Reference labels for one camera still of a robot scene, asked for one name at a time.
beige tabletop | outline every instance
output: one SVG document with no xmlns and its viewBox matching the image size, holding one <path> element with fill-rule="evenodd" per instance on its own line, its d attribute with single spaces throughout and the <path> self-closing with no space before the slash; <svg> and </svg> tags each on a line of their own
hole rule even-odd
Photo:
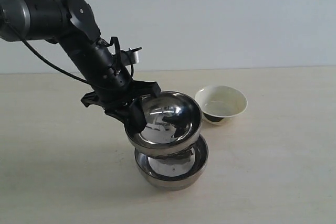
<svg viewBox="0 0 336 224">
<path fill-rule="evenodd" d="M 336 223 L 336 68 L 136 72 L 194 96 L 242 90 L 246 112 L 204 123 L 192 187 L 154 189 L 123 125 L 60 74 L 0 76 L 0 223 Z"/>
</svg>

white bowl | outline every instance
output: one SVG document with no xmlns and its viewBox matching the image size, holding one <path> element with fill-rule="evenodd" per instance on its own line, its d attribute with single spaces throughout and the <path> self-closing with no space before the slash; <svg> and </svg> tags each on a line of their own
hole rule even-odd
<svg viewBox="0 0 336 224">
<path fill-rule="evenodd" d="M 197 92 L 195 100 L 204 119 L 215 125 L 223 125 L 242 114 L 248 103 L 242 92 L 227 86 L 206 86 Z"/>
</svg>

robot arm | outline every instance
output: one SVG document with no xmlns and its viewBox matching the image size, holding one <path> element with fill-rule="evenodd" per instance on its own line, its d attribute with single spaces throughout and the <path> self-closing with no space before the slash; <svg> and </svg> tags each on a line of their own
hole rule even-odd
<svg viewBox="0 0 336 224">
<path fill-rule="evenodd" d="M 0 37 L 5 41 L 45 40 L 60 44 L 94 92 L 82 103 L 101 106 L 136 133 L 146 127 L 141 97 L 157 97 L 156 82 L 133 79 L 133 63 L 141 48 L 122 51 L 117 37 L 107 43 L 93 11 L 84 0 L 0 0 Z M 115 55 L 108 47 L 114 45 Z M 132 65 L 130 74 L 126 65 Z"/>
</svg>

